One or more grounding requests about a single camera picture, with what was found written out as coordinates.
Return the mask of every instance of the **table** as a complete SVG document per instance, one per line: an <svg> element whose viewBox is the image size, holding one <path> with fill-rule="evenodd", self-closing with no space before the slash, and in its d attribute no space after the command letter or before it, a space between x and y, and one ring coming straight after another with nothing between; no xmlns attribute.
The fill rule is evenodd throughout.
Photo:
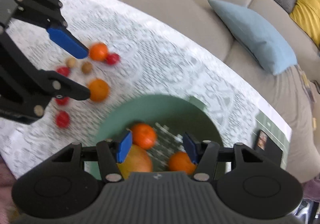
<svg viewBox="0 0 320 224"><path fill-rule="evenodd" d="M71 116L68 129L58 129L54 123L60 109L55 102L48 105L41 120L30 126L0 120L0 152L16 177L71 142L94 145L99 124L116 106L155 93L194 96L203 102L226 147L236 142L252 146L261 124L282 144L285 168L291 128L257 91L207 50L118 0L61 2L68 29L80 41L85 45L105 42L122 61L115 67L93 62L89 76L83 76L79 68L72 71L70 78L83 85L95 77L106 80L111 93L99 104L72 101L65 109ZM13 21L8 33L38 69L54 70L67 57L41 28Z"/></svg>

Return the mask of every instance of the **blue gripper pad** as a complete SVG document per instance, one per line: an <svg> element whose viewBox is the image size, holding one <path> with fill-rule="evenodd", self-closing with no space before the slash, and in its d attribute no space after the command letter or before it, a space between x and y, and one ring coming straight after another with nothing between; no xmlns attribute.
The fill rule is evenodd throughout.
<svg viewBox="0 0 320 224"><path fill-rule="evenodd" d="M116 153L117 163L123 163L132 146L132 132L128 131L125 137L119 142Z"/></svg>
<svg viewBox="0 0 320 224"><path fill-rule="evenodd" d="M196 143L192 140L192 138L184 133L182 137L183 147L186 153L188 154L192 163L199 163L199 156L196 149Z"/></svg>
<svg viewBox="0 0 320 224"><path fill-rule="evenodd" d="M65 28L47 29L50 39L77 59L88 56L88 48L84 46Z"/></svg>

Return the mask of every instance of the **tangerine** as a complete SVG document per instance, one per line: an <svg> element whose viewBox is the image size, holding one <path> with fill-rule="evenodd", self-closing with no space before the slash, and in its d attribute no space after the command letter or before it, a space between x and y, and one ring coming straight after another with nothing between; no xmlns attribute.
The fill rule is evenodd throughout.
<svg viewBox="0 0 320 224"><path fill-rule="evenodd" d="M133 144L136 144L145 150L148 150L155 145L157 134L148 124L135 124L131 128L131 131Z"/></svg>
<svg viewBox="0 0 320 224"><path fill-rule="evenodd" d="M103 62L108 56L108 47L104 43L95 43L89 49L89 57L94 61Z"/></svg>
<svg viewBox="0 0 320 224"><path fill-rule="evenodd" d="M196 169L196 165L191 162L186 152L176 152L168 161L169 171L185 171L187 175L190 175Z"/></svg>
<svg viewBox="0 0 320 224"><path fill-rule="evenodd" d="M92 80L88 89L90 90L90 100L93 102L102 102L104 101L110 92L109 85L101 79Z"/></svg>

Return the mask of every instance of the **orange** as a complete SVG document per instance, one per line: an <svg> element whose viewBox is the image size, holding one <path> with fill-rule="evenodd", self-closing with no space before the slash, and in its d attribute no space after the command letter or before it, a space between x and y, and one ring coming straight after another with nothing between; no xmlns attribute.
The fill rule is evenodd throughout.
<svg viewBox="0 0 320 224"><path fill-rule="evenodd" d="M145 123L135 124L132 128L132 142L141 148L152 148L157 140L157 134L152 127Z"/></svg>
<svg viewBox="0 0 320 224"><path fill-rule="evenodd" d="M124 179L133 171L152 172L153 168L148 153L136 145L132 145L124 162L117 165Z"/></svg>
<svg viewBox="0 0 320 224"><path fill-rule="evenodd" d="M92 80L88 89L90 90L90 100L93 102L104 101L109 95L109 85L101 79Z"/></svg>
<svg viewBox="0 0 320 224"><path fill-rule="evenodd" d="M185 171L187 175L190 175L196 169L196 165L193 164L186 152L176 152L168 161L169 171Z"/></svg>
<svg viewBox="0 0 320 224"><path fill-rule="evenodd" d="M95 43L89 49L89 57L94 61L103 62L108 56L108 47L104 43Z"/></svg>

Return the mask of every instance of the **photo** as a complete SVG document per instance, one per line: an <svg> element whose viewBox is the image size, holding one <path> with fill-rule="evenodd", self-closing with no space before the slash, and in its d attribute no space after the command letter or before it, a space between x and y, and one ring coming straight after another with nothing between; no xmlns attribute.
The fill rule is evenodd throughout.
<svg viewBox="0 0 320 224"><path fill-rule="evenodd" d="M263 131L260 131L259 140L258 140L258 147L260 147L261 149L264 150L266 143L267 143L267 138L268 138L267 134L264 133Z"/></svg>

